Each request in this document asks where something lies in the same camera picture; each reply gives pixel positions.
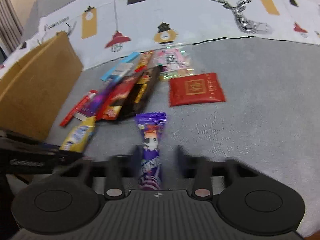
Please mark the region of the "brown cardboard box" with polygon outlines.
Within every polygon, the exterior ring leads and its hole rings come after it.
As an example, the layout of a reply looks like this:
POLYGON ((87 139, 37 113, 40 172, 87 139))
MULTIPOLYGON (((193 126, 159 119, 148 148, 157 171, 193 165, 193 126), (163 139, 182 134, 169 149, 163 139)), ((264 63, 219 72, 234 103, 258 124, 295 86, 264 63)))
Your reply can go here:
POLYGON ((64 31, 24 55, 1 78, 1 129, 44 141, 82 69, 64 31))

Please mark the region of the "grey printed sofa cover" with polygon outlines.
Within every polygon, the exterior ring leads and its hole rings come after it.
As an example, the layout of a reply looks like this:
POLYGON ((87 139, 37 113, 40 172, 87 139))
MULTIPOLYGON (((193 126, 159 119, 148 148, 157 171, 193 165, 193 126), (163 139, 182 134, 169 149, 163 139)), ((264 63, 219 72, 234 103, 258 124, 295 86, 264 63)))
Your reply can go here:
MULTIPOLYGON (((72 0, 13 0, 28 6, 22 40, 36 32, 39 19, 72 0)), ((235 158, 296 190, 305 215, 298 232, 319 231, 319 46, 265 40, 225 39, 186 46, 196 73, 216 72, 227 102, 168 106, 168 83, 157 85, 146 112, 166 112, 161 141, 164 190, 192 189, 176 167, 175 148, 213 161, 235 158)), ((79 122, 66 129, 59 122, 117 61, 82 72, 59 112, 47 142, 60 145, 79 122)), ((133 119, 100 123, 85 155, 105 161, 128 154, 141 135, 133 119)))

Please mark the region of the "orange red small snack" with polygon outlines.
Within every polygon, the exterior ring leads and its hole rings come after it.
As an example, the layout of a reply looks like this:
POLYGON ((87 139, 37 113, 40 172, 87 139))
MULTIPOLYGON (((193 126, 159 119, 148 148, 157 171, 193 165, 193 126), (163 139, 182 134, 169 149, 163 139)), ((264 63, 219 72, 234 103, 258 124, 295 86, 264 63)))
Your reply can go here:
POLYGON ((138 73, 138 72, 144 70, 148 66, 152 56, 153 56, 153 51, 144 52, 140 56, 139 61, 135 67, 135 73, 138 73))

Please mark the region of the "red long snack stick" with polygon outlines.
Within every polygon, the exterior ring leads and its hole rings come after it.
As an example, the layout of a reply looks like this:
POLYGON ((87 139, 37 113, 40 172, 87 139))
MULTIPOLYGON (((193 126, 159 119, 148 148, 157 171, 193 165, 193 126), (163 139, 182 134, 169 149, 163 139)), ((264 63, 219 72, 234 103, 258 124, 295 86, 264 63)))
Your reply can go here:
POLYGON ((98 91, 97 90, 90 90, 87 92, 82 99, 77 102, 73 108, 68 112, 68 114, 63 118, 63 120, 60 122, 59 126, 60 127, 65 127, 67 126, 70 121, 74 118, 75 114, 78 113, 80 110, 83 109, 84 105, 89 102, 89 100, 93 99, 95 95, 97 95, 98 91))

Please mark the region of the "gold snack bar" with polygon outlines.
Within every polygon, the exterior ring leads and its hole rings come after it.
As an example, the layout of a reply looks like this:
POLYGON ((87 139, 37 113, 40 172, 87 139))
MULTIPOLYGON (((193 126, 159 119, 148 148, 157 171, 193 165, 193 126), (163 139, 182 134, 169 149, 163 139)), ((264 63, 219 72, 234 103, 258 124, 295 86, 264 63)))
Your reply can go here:
POLYGON ((82 153, 90 138, 92 137, 95 129, 95 116, 86 118, 80 125, 74 127, 62 145, 60 150, 82 153))

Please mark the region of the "light blue snack packet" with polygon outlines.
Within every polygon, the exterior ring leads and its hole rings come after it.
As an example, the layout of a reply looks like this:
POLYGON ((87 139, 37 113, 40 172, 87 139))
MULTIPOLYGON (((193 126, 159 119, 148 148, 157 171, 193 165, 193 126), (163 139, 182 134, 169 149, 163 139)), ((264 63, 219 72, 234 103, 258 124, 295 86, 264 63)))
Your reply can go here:
POLYGON ((116 71, 116 69, 117 69, 122 63, 130 63, 130 62, 132 62, 134 59, 136 59, 139 55, 140 55, 140 53, 138 53, 138 52, 132 52, 132 53, 129 54, 128 56, 126 56, 126 57, 124 57, 123 59, 121 59, 113 68, 111 68, 110 70, 108 70, 100 79, 105 82, 110 76, 114 75, 114 72, 116 71))

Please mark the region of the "pink clear candy bag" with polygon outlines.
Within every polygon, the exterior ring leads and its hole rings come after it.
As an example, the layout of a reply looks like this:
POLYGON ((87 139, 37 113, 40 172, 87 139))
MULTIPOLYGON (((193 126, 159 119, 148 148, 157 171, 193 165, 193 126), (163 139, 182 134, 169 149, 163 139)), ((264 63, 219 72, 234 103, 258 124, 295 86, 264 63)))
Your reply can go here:
POLYGON ((179 48, 166 48, 156 51, 153 63, 161 69, 159 78, 161 81, 194 75, 191 57, 185 50, 179 48))

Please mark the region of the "red square snack packet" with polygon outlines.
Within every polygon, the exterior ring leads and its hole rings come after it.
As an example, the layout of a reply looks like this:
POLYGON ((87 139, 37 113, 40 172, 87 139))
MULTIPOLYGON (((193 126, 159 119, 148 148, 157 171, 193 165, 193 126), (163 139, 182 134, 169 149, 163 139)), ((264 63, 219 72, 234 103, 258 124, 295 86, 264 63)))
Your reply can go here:
POLYGON ((216 73, 177 77, 169 80, 170 107, 225 101, 226 98, 216 73))

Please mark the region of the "grey curtain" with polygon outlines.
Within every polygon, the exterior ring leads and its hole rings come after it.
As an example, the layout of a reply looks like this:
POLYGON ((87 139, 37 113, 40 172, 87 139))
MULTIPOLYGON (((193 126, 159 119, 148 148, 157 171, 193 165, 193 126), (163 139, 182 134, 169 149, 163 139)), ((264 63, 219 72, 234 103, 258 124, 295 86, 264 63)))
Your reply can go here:
POLYGON ((1 0, 1 47, 10 55, 20 44, 23 28, 11 0, 1 0))

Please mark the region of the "purple snack packet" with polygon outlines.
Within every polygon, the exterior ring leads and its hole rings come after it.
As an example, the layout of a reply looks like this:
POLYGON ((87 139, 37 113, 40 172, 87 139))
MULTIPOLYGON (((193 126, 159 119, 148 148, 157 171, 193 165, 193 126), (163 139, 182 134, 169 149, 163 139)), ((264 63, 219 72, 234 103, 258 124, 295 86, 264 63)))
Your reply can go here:
POLYGON ((164 112, 142 113, 135 117, 142 135, 142 157, 138 185, 142 190, 158 191, 162 184, 162 163, 159 143, 167 122, 164 112))

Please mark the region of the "purple white snack bar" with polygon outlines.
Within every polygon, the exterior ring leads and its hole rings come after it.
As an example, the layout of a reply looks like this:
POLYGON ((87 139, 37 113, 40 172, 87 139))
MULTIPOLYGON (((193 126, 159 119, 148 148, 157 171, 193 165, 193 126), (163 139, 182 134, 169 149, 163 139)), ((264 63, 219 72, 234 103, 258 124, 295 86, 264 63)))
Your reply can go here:
POLYGON ((133 63, 122 63, 114 72, 114 75, 110 76, 105 82, 104 87, 99 90, 97 95, 93 99, 87 102, 83 109, 75 114, 75 117, 81 121, 84 121, 86 118, 95 116, 109 94, 112 92, 114 87, 128 74, 133 68, 133 63))

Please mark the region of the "dark brown chocolate bar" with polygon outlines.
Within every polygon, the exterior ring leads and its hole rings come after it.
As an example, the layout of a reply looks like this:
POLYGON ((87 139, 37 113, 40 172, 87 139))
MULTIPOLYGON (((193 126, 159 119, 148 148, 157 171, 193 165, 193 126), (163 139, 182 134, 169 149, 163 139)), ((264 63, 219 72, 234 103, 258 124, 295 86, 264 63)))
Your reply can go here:
POLYGON ((160 73, 161 69, 159 66, 142 71, 138 77, 138 81, 124 100, 117 121, 131 118, 144 111, 159 81, 160 73))

